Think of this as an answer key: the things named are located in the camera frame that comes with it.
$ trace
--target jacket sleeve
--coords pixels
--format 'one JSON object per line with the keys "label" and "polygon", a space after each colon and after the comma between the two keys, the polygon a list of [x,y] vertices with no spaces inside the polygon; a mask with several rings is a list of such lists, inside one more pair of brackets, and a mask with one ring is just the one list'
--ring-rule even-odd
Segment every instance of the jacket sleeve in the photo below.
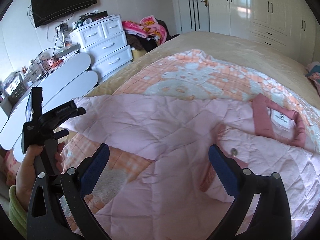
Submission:
{"label": "jacket sleeve", "polygon": [[20,205],[16,196],[16,186],[11,186],[9,190],[10,206],[9,219],[19,233],[27,239],[27,212]]}

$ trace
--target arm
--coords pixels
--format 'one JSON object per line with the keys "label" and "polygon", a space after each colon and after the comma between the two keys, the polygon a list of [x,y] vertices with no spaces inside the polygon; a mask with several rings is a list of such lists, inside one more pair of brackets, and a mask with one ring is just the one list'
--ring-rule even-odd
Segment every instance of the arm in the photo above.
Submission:
{"label": "arm", "polygon": [[[58,145],[58,152],[55,155],[57,160],[56,166],[62,172],[62,157],[61,152],[65,143]],[[31,145],[23,159],[17,173],[16,185],[10,188],[10,209],[9,218],[14,227],[20,234],[27,238],[27,211],[31,198],[33,185],[36,181],[36,172],[33,167],[33,162],[36,156],[40,155],[43,147]]]}

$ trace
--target wardrobe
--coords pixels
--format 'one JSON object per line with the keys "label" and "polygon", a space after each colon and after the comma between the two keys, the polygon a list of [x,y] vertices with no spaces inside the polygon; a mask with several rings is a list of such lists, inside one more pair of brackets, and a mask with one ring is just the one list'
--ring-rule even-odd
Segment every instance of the wardrobe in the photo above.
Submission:
{"label": "wardrobe", "polygon": [[316,18],[305,0],[208,0],[210,31],[270,46],[312,62]]}

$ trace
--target person's left hand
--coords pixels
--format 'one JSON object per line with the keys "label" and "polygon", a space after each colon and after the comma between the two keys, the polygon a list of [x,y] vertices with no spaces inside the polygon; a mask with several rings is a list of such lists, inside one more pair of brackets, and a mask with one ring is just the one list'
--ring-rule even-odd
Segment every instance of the person's left hand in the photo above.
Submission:
{"label": "person's left hand", "polygon": [[[64,146],[65,142],[58,144],[58,152],[54,156],[57,160],[56,167],[60,172],[62,172],[63,170],[61,165],[62,157],[60,154]],[[36,156],[39,156],[42,153],[42,151],[43,146],[30,145],[17,173],[16,196],[17,200],[19,201],[19,203],[25,211],[28,211],[32,189],[36,182],[36,171],[33,167],[33,162]]]}

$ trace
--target white tag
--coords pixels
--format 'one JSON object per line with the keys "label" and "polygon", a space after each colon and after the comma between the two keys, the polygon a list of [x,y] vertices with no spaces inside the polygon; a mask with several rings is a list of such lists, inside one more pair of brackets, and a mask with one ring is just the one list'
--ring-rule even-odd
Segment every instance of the white tag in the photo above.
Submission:
{"label": "white tag", "polygon": [[288,128],[288,129],[291,128],[291,125],[290,125],[291,119],[286,115],[279,113],[276,110],[272,110],[271,119],[285,128]]}

